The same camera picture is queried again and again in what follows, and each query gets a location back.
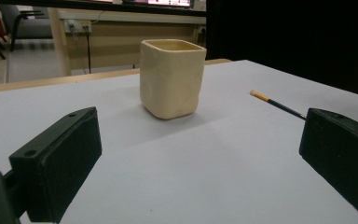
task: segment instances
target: power outlet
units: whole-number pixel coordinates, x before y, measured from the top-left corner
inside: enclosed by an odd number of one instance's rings
[[[71,27],[73,27],[75,33],[86,33],[85,27],[87,27],[89,33],[91,33],[91,21],[64,20],[63,26],[66,33],[71,33]]]

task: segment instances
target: cup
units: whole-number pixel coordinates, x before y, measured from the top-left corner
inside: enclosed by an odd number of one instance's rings
[[[160,119],[196,111],[206,49],[178,39],[141,43],[140,95],[144,107]]]

